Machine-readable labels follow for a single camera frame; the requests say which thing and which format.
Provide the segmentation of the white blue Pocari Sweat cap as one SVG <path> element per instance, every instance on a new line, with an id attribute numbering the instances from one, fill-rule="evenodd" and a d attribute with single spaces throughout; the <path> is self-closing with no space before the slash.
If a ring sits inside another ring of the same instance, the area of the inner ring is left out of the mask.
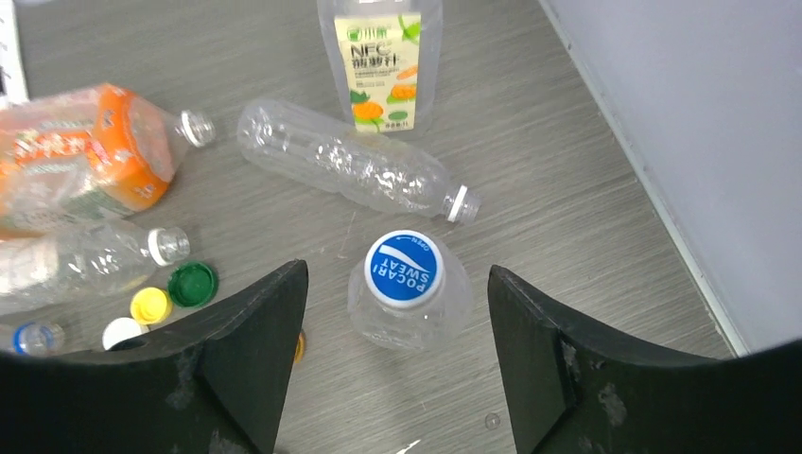
<path id="1" fill-rule="evenodd" d="M 429 236 L 396 230 L 380 237 L 363 263 L 369 291 L 385 306 L 412 309 L 429 300 L 445 276 L 442 251 Z"/>

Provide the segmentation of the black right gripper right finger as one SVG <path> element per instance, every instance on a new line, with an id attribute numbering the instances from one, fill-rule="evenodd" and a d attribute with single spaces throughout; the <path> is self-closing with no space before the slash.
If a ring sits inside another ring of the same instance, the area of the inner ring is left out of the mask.
<path id="1" fill-rule="evenodd" d="M 520 453 L 797 453 L 801 344 L 715 359 L 641 340 L 493 266 L 487 297 Z"/>

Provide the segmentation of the tall clear juice bottle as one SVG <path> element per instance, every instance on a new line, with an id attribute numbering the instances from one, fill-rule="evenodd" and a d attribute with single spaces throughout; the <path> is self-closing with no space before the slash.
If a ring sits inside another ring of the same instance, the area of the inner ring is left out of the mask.
<path id="1" fill-rule="evenodd" d="M 319 0 L 323 44 L 347 122 L 418 137 L 433 119 L 444 30 L 441 0 Z"/>

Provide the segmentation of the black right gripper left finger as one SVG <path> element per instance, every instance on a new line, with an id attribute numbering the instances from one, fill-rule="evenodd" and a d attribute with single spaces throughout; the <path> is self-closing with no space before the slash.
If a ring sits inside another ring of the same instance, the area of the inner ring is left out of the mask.
<path id="1" fill-rule="evenodd" d="M 106 352 L 1 357 L 5 453 L 271 453 L 308 290 L 303 260 Z"/>

